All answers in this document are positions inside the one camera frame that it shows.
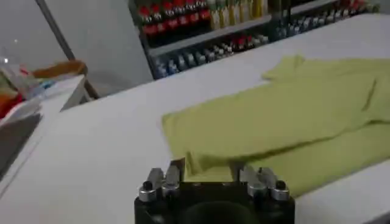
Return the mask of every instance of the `white wall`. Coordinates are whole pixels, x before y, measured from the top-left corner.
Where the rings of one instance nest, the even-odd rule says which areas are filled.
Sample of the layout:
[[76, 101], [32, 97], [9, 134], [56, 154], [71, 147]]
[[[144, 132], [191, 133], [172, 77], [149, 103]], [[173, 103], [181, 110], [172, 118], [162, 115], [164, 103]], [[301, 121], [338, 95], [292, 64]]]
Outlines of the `white wall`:
[[0, 0], [0, 46], [31, 69], [67, 60], [33, 0]]
[[99, 94], [153, 80], [125, 1], [46, 3], [76, 58], [87, 64], [88, 77]]

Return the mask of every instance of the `metal pole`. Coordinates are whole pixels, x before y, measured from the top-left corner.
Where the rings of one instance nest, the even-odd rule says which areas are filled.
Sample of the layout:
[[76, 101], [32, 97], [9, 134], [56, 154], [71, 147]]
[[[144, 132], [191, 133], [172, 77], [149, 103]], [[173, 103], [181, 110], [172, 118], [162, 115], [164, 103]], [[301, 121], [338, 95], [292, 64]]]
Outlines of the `metal pole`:
[[46, 2], [44, 0], [35, 0], [35, 2], [37, 3], [39, 8], [41, 9], [44, 18], [48, 22], [49, 27], [51, 28], [51, 30], [54, 33], [55, 39], [57, 39], [57, 42], [60, 45], [60, 47], [62, 48], [66, 57], [69, 60], [76, 59], [71, 48], [69, 47], [68, 43], [66, 42], [65, 37], [63, 36], [60, 28], [58, 27], [57, 23], [55, 22], [55, 19], [54, 19], [53, 15], [51, 14]]

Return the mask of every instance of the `red bottle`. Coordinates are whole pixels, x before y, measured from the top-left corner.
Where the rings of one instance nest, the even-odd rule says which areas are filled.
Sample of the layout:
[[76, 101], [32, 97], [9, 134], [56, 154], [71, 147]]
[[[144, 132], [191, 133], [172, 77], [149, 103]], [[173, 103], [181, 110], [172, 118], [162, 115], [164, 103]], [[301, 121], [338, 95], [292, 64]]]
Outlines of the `red bottle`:
[[163, 15], [161, 14], [160, 7], [153, 3], [151, 8], [153, 11], [152, 18], [157, 28], [155, 40], [158, 42], [158, 45], [165, 44], [166, 24], [164, 22]]
[[165, 24], [167, 27], [167, 35], [175, 36], [177, 35], [177, 29], [179, 28], [179, 22], [175, 15], [173, 4], [171, 2], [164, 2], [164, 17]]
[[190, 20], [186, 14], [184, 0], [174, 0], [174, 10], [179, 21], [179, 32], [182, 34], [186, 34], [188, 31], [188, 27], [190, 26]]
[[188, 12], [188, 16], [190, 18], [191, 27], [197, 29], [199, 28], [199, 21], [200, 21], [198, 8], [196, 7], [194, 0], [186, 0], [186, 1], [187, 1], [186, 9]]
[[146, 6], [142, 6], [140, 8], [140, 18], [142, 21], [142, 31], [147, 38], [147, 42], [150, 46], [154, 46], [157, 34], [157, 26], [154, 24], [150, 11]]
[[210, 9], [208, 8], [206, 0], [197, 0], [196, 6], [199, 11], [200, 23], [202, 29], [210, 30], [211, 29]]

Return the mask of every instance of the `white table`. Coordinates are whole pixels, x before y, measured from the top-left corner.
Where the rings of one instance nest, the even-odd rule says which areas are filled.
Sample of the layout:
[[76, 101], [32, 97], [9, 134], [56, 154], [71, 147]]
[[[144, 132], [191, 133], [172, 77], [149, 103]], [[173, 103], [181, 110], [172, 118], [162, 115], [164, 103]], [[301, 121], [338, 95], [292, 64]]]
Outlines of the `white table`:
[[[389, 40], [390, 16], [359, 16], [64, 111], [0, 199], [1, 222], [133, 223], [138, 186], [171, 157], [163, 114], [260, 85], [284, 55], [390, 58]], [[388, 172], [390, 161], [304, 195], [296, 223], [390, 211]]]
[[33, 152], [34, 148], [53, 123], [53, 120], [58, 116], [59, 112], [80, 103], [84, 96], [84, 82], [85, 76], [79, 75], [57, 82], [45, 91], [45, 96], [47, 98], [41, 101], [41, 108], [39, 110], [39, 113], [42, 115], [41, 121], [20, 151], [14, 163], [0, 181], [0, 196], [5, 192], [8, 185]]

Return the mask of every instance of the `shelf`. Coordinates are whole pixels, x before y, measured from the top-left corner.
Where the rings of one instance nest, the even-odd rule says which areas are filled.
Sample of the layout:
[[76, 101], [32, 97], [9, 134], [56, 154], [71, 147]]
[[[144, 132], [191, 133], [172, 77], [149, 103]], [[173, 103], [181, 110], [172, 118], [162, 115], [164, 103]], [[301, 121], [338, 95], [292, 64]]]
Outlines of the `shelf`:
[[327, 4], [338, 2], [338, 1], [339, 0], [317, 0], [317, 1], [308, 2], [306, 4], [302, 4], [302, 5], [298, 5], [298, 6], [293, 7], [291, 9], [291, 14], [292, 15], [300, 14], [302, 12], [306, 12], [306, 11], [309, 11], [309, 10], [312, 10], [312, 9], [315, 9], [315, 8], [318, 8], [318, 7], [327, 5]]
[[160, 55], [176, 51], [185, 47], [189, 47], [195, 44], [199, 44], [208, 40], [212, 40], [218, 37], [223, 37], [229, 35], [231, 33], [239, 32], [240, 30], [246, 30], [254, 26], [258, 26], [261, 24], [266, 24], [271, 20], [270, 15], [266, 15], [264, 17], [253, 19], [250, 21], [246, 21], [244, 23], [240, 23], [234, 26], [228, 26], [223, 29], [213, 30], [209, 33], [200, 34], [195, 37], [191, 37], [185, 40], [180, 40], [175, 43], [167, 44], [158, 48], [149, 49], [149, 55], [151, 57], [158, 57]]
[[[298, 5], [291, 9], [291, 14], [296, 15], [337, 1], [339, 0], [317, 0], [306, 4]], [[213, 30], [209, 33], [197, 35], [195, 37], [187, 38], [185, 40], [180, 40], [175, 43], [167, 44], [157, 48], [151, 48], [149, 49], [149, 55], [151, 57], [158, 57], [170, 53], [172, 51], [180, 50], [186, 47], [193, 46], [195, 44], [200, 44], [215, 38], [223, 37], [231, 33], [239, 32], [242, 30], [250, 29], [255, 26], [266, 24], [271, 20], [271, 18], [272, 18], [271, 15], [266, 15], [261, 18], [246, 21], [244, 23], [240, 23], [234, 26], [228, 26], [223, 29]]]

